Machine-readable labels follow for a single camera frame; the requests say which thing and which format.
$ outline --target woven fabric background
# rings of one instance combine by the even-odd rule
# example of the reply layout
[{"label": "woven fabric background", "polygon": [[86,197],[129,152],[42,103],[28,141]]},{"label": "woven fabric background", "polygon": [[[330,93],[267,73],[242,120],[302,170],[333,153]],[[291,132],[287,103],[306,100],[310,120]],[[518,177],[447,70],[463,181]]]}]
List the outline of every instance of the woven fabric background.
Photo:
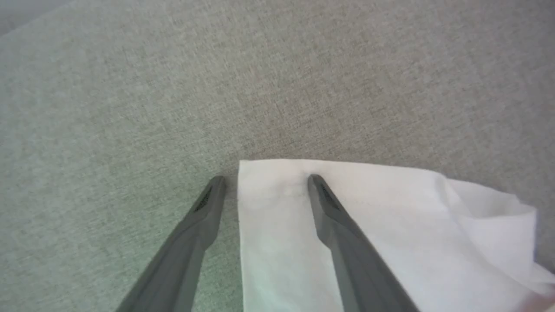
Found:
[{"label": "woven fabric background", "polygon": [[78,0],[0,37],[2,311],[111,311],[230,184],[196,311],[240,311],[240,159],[420,167],[539,209],[555,269],[552,0]]}]

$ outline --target white fabric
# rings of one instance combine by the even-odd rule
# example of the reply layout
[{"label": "white fabric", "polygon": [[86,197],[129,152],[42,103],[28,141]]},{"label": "white fabric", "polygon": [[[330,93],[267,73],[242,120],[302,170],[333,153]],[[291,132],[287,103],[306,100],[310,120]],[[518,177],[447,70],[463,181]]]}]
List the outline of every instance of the white fabric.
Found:
[{"label": "white fabric", "polygon": [[536,211],[421,169],[317,160],[242,161],[244,310],[342,311],[306,189],[320,174],[421,312],[545,311],[555,276],[533,261]]}]

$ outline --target white cloth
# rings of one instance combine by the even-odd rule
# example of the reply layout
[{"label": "white cloth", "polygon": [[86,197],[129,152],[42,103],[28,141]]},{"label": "white cloth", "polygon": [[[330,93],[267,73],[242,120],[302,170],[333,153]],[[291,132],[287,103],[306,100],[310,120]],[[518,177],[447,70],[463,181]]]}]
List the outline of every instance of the white cloth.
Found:
[{"label": "white cloth", "polygon": [[533,261],[536,211],[436,172],[317,160],[242,161],[246,312],[343,311],[306,180],[320,174],[421,312],[545,311],[555,276]]}]

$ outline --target gray fabric surface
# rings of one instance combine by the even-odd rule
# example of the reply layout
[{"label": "gray fabric surface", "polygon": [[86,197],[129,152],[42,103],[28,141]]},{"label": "gray fabric surface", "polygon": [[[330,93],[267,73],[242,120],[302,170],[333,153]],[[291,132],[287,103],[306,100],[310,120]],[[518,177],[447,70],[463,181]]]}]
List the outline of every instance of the gray fabric surface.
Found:
[{"label": "gray fabric surface", "polygon": [[240,311],[239,159],[428,168],[539,209],[551,0],[77,1],[0,38],[2,311],[111,311],[208,179],[197,311]]}]

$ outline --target folded cloth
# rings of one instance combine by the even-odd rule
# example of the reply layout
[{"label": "folded cloth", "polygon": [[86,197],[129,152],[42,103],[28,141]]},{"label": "folded cloth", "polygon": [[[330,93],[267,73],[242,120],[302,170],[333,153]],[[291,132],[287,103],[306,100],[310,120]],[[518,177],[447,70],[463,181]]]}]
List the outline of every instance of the folded cloth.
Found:
[{"label": "folded cloth", "polygon": [[533,261],[536,210],[422,169],[318,160],[242,161],[244,310],[343,311],[307,191],[321,175],[421,312],[545,311],[555,276]]}]

